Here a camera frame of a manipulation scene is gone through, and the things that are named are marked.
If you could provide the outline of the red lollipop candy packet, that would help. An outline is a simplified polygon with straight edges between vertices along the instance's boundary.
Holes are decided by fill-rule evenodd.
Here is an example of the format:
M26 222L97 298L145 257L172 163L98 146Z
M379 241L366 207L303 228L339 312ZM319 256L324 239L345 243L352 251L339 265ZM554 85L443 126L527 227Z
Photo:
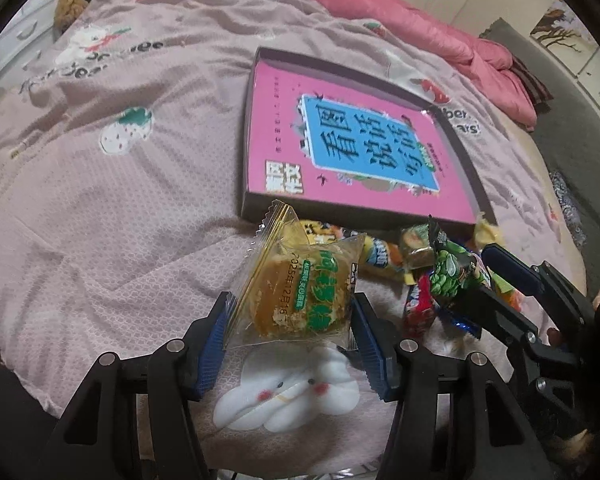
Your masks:
M420 339L430 329L437 316L437 307L431 295L430 278L422 274L407 293L403 323L407 337Z

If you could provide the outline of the green pea snack packet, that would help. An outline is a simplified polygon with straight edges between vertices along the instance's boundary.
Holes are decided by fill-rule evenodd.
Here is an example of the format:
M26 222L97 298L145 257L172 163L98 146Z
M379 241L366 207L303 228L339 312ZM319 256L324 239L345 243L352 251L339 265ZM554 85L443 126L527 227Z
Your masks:
M434 251L429 290L438 304L450 304L461 290L491 287L490 274L480 256L450 240L433 218L428 219L428 240Z

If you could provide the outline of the long yellow cracker packet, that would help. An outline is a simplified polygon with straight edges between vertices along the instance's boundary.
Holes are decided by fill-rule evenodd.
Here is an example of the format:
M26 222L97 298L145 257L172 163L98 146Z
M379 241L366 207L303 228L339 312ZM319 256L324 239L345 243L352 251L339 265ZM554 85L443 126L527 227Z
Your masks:
M470 247L480 256L488 269L492 283L491 288L496 292L498 298L520 313L524 296L514 285L510 284L513 267L505 258L507 252L502 232L495 223L486 218L483 211L478 213Z

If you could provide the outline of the clear green pastry packet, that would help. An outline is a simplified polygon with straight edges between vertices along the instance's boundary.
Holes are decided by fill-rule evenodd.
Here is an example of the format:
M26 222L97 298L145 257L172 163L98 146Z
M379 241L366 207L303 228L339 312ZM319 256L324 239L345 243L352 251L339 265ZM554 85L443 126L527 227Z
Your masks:
M227 348L346 341L364 242L312 244L294 208L274 200L227 296Z

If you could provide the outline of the round green cake packet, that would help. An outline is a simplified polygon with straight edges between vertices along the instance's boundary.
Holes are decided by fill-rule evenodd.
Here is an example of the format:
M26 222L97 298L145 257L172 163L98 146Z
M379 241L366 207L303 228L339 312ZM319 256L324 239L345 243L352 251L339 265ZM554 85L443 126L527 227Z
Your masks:
M410 226L401 232L400 252L404 266L413 271L434 266L434 248L429 241L428 224Z

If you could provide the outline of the blue Oreo cookie packet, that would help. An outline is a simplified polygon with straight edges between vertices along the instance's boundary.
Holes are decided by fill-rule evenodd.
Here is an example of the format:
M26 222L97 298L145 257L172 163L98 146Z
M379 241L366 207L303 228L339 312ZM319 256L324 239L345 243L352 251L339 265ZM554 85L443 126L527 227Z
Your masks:
M472 338L479 340L482 336L482 328L476 323L471 322L463 315L455 313L448 307L437 307L438 319L442 324L453 330L454 334L469 335Z

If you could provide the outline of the blue patterned cloth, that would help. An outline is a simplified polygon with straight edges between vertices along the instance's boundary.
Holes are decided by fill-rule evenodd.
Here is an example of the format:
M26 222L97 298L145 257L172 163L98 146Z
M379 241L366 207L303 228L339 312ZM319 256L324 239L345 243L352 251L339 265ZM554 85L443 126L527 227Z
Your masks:
M578 211L570 188L568 188L567 182L562 174L557 170L550 172L550 182L552 182L554 193L560 209L562 210L562 215L564 216L565 224L571 234L573 243L581 250L586 243L586 235L583 231L580 212Z

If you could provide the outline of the yellow blue snack packet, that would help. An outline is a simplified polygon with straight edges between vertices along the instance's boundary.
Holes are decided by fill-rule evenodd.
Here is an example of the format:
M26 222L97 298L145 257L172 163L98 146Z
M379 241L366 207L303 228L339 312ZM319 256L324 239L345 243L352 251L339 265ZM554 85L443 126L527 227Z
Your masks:
M316 220L301 220L304 232L312 244L329 244L344 240L358 232ZM412 286L413 273L407 270L397 244L366 235L358 266L366 273Z

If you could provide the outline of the grey padded headboard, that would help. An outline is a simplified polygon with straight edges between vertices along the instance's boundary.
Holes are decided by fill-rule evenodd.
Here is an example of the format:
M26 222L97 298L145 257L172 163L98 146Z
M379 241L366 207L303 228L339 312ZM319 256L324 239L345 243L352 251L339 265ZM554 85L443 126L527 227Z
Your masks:
M595 295L600 289L600 115L571 78L506 21L499 18L481 37L506 47L553 96L536 107L532 136L547 168L564 179L579 214L588 293Z

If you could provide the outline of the dark striped pillow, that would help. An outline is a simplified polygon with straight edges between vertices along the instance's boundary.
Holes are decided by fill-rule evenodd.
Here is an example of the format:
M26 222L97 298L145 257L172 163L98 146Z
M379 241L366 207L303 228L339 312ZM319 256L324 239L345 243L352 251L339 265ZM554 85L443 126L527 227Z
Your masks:
M510 71L520 80L533 106L539 106L554 100L554 96L547 86L535 74L532 74L526 64L516 56L513 56Z

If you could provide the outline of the pink strawberry print blanket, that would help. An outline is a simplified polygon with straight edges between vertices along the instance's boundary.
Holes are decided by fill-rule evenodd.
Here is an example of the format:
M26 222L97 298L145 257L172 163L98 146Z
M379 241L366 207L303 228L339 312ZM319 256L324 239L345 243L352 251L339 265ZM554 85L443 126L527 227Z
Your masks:
M440 56L316 0L93 0L0 101L0 479L31 479L91 365L155 351L230 287L242 121L260 47L398 84L441 106L507 248L579 287L547 169Z

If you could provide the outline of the pink quilt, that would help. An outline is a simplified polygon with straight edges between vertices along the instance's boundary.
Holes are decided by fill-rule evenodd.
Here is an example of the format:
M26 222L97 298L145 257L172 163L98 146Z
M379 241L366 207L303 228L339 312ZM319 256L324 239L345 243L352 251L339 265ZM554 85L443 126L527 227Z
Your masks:
M506 47L443 23L402 0L316 0L336 18L369 18L406 44L443 58L514 122L532 130L538 116L512 71Z

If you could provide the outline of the white drawer cabinet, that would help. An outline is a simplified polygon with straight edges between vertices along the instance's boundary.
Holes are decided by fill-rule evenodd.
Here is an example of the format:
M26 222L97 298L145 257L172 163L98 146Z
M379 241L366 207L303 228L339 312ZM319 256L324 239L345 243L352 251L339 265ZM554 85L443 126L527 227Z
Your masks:
M27 0L0 33L0 71L53 27L57 0Z

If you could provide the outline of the brown plush toy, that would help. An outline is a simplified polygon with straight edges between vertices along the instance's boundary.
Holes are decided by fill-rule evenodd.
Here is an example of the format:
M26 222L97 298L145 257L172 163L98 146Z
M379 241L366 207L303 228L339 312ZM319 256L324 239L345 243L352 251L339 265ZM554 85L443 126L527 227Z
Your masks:
M88 6L87 0L57 0L54 27L63 34Z

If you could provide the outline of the floral wall painting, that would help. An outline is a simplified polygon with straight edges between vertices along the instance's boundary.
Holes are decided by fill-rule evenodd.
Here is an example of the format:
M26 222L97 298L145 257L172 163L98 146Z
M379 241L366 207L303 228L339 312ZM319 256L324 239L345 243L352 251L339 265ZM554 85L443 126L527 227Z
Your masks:
M585 24L565 3L554 0L531 29L530 37L578 76L598 50Z

